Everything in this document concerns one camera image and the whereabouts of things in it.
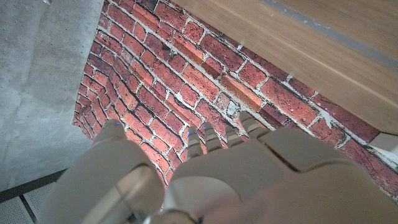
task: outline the gray concrete surface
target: gray concrete surface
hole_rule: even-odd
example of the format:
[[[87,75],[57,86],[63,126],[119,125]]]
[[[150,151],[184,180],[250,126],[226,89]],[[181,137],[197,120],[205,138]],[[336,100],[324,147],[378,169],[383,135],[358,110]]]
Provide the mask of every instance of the gray concrete surface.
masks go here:
[[[90,146],[72,118],[102,5],[2,1],[0,191],[69,167]]]

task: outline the wood grain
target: wood grain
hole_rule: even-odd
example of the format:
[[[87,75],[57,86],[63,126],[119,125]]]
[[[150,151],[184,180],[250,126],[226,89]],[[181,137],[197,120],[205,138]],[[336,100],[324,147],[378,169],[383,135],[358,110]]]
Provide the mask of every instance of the wood grain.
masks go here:
[[[277,1],[398,59],[398,1]]]
[[[174,0],[375,128],[398,134],[398,71],[257,0]]]

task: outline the white paint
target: white paint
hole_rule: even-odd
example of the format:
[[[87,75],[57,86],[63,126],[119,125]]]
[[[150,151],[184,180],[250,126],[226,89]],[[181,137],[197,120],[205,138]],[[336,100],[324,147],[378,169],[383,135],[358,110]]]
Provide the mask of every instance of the white paint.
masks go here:
[[[323,116],[323,118],[326,121],[326,125],[331,129],[331,116],[328,112],[324,111],[324,110],[320,110],[321,115]]]
[[[239,107],[232,101],[229,102],[228,108],[226,109],[226,113],[228,115],[234,115],[238,111]]]

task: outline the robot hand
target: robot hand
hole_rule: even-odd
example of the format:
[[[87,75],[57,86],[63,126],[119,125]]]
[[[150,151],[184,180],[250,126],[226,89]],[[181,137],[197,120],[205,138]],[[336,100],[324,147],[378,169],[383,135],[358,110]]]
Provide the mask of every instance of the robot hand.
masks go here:
[[[398,223],[397,207],[370,177],[331,146],[297,130],[270,132],[250,115],[244,142],[226,128],[223,149],[205,123],[166,193],[154,166],[107,121],[91,149],[58,180],[41,223]]]

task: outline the brick wall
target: brick wall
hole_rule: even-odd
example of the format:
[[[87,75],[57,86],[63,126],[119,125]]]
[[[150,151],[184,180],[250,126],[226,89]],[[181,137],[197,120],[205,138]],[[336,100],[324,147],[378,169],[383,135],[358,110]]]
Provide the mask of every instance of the brick wall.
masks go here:
[[[244,134],[238,114],[248,111],[271,130],[332,144],[398,195],[397,171],[368,146],[378,130],[170,1],[105,0],[75,111],[90,139],[120,119],[165,185],[185,160],[190,125],[213,123],[226,145],[224,127]]]

